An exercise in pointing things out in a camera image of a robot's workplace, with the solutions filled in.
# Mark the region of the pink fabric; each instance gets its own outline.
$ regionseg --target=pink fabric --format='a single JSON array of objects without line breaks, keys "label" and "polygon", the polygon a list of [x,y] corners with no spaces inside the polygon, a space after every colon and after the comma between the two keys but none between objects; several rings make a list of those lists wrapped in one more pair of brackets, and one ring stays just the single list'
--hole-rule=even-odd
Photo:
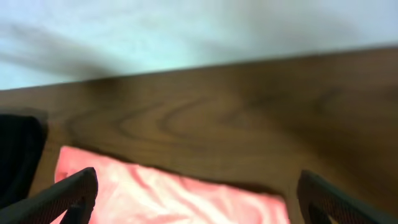
[{"label": "pink fabric", "polygon": [[99,184],[90,224],[289,223],[279,197],[209,184],[73,147],[61,148],[55,181],[86,167],[95,168]]}]

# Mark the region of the brown wooden surface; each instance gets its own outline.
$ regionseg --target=brown wooden surface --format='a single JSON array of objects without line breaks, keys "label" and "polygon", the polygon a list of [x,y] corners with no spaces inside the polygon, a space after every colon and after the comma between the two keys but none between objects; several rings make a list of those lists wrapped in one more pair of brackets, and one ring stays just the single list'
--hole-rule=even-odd
[{"label": "brown wooden surface", "polygon": [[31,194],[62,145],[192,177],[295,196],[302,169],[398,214],[398,49],[2,91],[6,111],[47,117]]}]

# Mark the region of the cloth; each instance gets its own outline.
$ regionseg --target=cloth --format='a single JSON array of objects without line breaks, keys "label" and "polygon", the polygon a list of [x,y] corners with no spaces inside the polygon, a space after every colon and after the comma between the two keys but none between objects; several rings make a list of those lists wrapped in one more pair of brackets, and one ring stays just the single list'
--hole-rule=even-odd
[{"label": "cloth", "polygon": [[123,163],[73,147],[61,148],[55,181],[86,167],[95,168],[99,185],[90,224],[289,224],[280,197]]},{"label": "cloth", "polygon": [[27,197],[44,142],[34,117],[0,115],[0,209]]}]

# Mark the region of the black object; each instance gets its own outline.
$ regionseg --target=black object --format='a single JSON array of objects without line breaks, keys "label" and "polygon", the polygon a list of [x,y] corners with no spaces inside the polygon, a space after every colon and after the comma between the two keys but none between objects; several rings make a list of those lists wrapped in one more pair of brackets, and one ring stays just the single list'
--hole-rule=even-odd
[{"label": "black object", "polygon": [[83,169],[61,180],[35,197],[0,210],[0,224],[47,224],[65,210],[61,224],[87,224],[98,191],[94,168]]},{"label": "black object", "polygon": [[34,117],[0,115],[0,208],[27,197],[44,142]]},{"label": "black object", "polygon": [[297,197],[306,224],[338,223],[390,224],[398,220],[345,195],[318,175],[303,171],[298,181]]}]

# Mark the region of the dark wood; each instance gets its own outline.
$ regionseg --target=dark wood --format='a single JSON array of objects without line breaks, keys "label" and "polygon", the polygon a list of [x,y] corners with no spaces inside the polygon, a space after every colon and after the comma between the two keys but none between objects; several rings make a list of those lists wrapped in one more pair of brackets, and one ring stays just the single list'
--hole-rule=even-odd
[{"label": "dark wood", "polygon": [[31,194],[62,145],[287,199],[300,171],[398,214],[398,49],[2,91],[3,110],[47,117]]}]

